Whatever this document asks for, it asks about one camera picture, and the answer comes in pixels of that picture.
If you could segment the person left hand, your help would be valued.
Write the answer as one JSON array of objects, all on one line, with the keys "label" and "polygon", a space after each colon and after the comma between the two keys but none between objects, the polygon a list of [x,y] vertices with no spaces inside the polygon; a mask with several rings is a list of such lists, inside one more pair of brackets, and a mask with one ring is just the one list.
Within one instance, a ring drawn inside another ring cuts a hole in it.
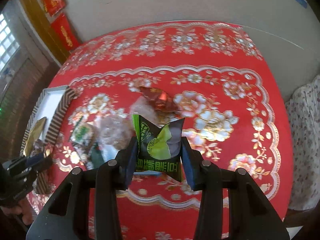
[{"label": "person left hand", "polygon": [[30,225],[33,222],[32,207],[27,198],[23,198],[13,207],[1,206],[1,210],[6,216],[22,215],[22,222],[25,225]]}]

